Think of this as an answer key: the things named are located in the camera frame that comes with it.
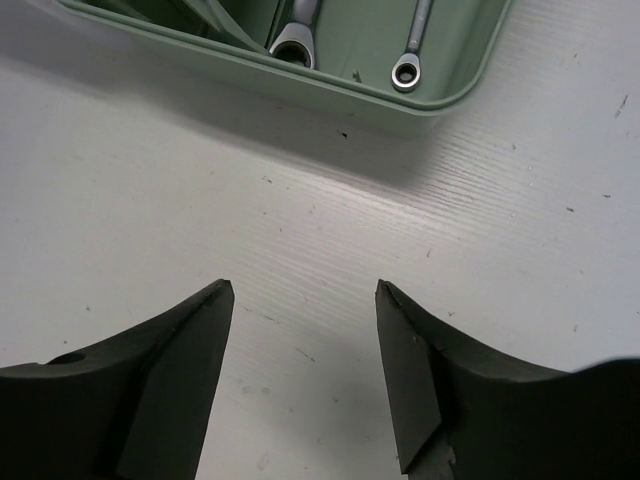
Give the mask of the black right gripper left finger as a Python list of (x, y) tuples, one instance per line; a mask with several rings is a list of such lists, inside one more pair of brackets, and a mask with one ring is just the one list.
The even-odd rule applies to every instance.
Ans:
[(192, 479), (230, 332), (218, 280), (46, 363), (1, 371), (5, 479)]

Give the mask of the large silver ratchet wrench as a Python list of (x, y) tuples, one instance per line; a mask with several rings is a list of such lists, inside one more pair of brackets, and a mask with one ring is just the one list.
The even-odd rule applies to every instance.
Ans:
[(286, 22), (270, 46), (273, 58), (316, 68), (314, 31), (321, 1), (295, 0)]

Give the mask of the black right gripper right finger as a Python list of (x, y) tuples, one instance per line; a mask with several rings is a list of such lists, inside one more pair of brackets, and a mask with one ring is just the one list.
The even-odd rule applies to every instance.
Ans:
[(635, 479), (639, 362), (571, 372), (454, 328), (393, 283), (375, 293), (401, 472), (410, 479)]

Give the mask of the green plastic toolbox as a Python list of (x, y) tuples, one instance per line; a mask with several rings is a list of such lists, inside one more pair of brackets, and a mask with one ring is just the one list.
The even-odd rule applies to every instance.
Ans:
[(64, 1), (213, 79), (402, 137), (480, 84), (508, 1)]

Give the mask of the small silver ratchet wrench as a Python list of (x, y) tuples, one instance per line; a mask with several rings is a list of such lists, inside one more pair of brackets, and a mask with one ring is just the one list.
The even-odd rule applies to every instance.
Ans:
[(391, 71), (391, 84), (400, 93), (412, 92), (420, 83), (420, 51), (432, 7), (433, 1), (431, 0), (416, 2), (405, 49)]

